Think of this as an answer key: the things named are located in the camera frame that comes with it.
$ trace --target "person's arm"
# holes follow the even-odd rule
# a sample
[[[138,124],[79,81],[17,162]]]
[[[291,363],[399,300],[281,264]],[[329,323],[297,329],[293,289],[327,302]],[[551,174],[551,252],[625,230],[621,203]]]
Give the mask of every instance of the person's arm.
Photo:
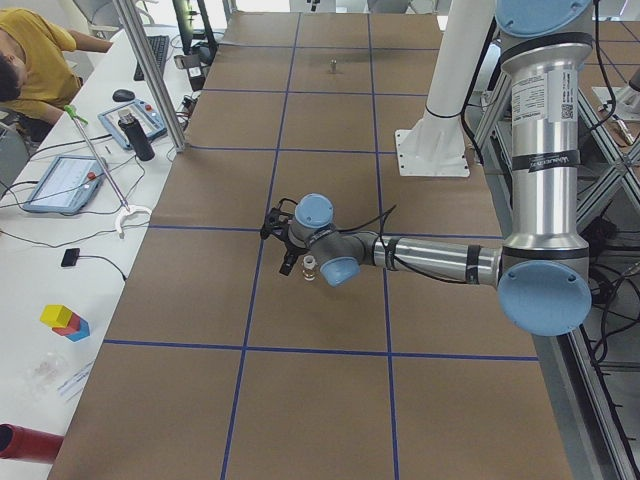
[[[40,120],[55,125],[58,119],[64,114],[64,110],[61,110],[53,105],[46,104],[44,115],[40,117]]]
[[[68,30],[69,34],[76,41],[76,49],[83,52],[101,52],[105,53],[111,48],[112,43],[102,38],[92,37],[75,30]]]

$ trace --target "red cylinder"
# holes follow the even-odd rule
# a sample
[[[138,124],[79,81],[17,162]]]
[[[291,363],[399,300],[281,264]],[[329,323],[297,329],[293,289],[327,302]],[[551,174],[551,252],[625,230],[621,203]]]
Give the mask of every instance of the red cylinder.
[[[0,458],[53,463],[64,437],[17,425],[0,425]]]

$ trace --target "black keyboard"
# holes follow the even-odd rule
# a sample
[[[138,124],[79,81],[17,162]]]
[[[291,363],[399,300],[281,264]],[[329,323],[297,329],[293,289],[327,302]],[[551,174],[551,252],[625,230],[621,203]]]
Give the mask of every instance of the black keyboard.
[[[164,65],[167,63],[167,52],[169,51],[169,37],[167,35],[154,35],[147,37],[151,51],[156,60],[156,65],[160,69],[160,74],[164,74]],[[144,80],[144,73],[140,63],[136,66],[136,72],[133,74],[133,79],[136,81]]]

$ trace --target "dark hair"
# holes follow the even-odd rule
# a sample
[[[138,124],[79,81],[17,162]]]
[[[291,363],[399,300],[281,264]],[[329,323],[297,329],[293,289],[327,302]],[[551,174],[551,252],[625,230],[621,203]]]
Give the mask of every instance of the dark hair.
[[[19,96],[18,74],[13,65],[0,55],[0,102],[15,100]]]

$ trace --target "black computer mouse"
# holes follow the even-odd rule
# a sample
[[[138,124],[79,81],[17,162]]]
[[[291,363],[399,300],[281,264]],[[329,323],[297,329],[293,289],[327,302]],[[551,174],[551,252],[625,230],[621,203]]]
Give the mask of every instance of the black computer mouse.
[[[131,90],[125,90],[124,88],[119,88],[115,92],[113,92],[112,97],[114,102],[130,102],[134,98],[136,98],[136,94]]]

